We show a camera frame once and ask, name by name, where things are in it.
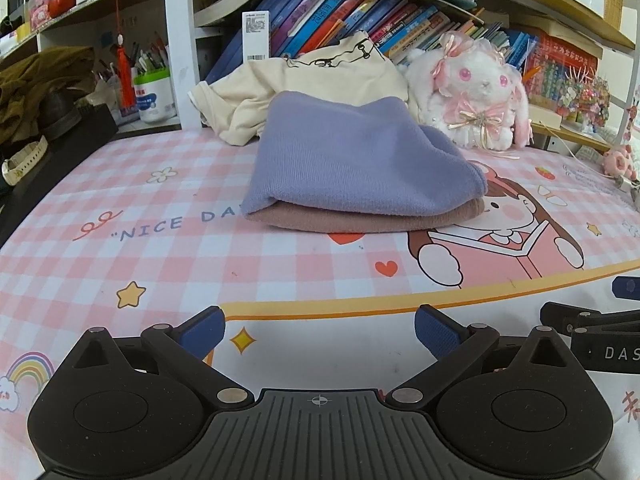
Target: purple fabric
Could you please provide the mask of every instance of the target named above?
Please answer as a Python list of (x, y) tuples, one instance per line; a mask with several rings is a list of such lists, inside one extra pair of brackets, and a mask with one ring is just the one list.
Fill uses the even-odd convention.
[(484, 196), (482, 171), (439, 130), (386, 97), (364, 106), (298, 92), (269, 107), (242, 212), (278, 200), (359, 213), (433, 216)]

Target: white container with green rim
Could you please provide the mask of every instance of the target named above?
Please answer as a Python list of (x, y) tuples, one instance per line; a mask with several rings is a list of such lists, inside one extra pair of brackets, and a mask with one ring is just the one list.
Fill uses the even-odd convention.
[(168, 68), (152, 70), (133, 79), (140, 119), (153, 124), (177, 115), (171, 73)]

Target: pink plush toy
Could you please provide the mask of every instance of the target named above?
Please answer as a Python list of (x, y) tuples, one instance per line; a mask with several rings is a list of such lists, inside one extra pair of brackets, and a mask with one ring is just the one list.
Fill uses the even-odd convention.
[(628, 144), (614, 146), (605, 153), (602, 167), (604, 174), (609, 176), (626, 176), (630, 180), (635, 180), (638, 176), (631, 158), (631, 146)]
[(440, 43), (443, 48), (408, 56), (405, 77), (420, 122), (467, 148), (526, 146), (532, 133), (520, 73), (487, 40), (446, 32)]

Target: green lid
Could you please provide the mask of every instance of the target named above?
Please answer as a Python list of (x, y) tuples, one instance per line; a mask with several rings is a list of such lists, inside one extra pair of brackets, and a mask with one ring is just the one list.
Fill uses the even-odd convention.
[(151, 72), (147, 72), (146, 74), (139, 75), (133, 79), (134, 85), (145, 85), (148, 83), (153, 83), (154, 81), (160, 81), (161, 79), (166, 79), (171, 77), (171, 73), (168, 68), (161, 68), (159, 70), (152, 70)]

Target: beige t-shirt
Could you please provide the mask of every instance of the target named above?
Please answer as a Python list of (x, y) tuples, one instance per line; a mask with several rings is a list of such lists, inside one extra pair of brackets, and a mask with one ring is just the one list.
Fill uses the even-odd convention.
[(199, 83), (189, 96), (203, 122), (221, 139), (244, 146), (260, 136), (271, 99), (283, 91), (354, 106), (394, 96), (418, 117), (404, 76), (380, 54), (366, 32), (295, 60), (248, 61), (211, 85)]

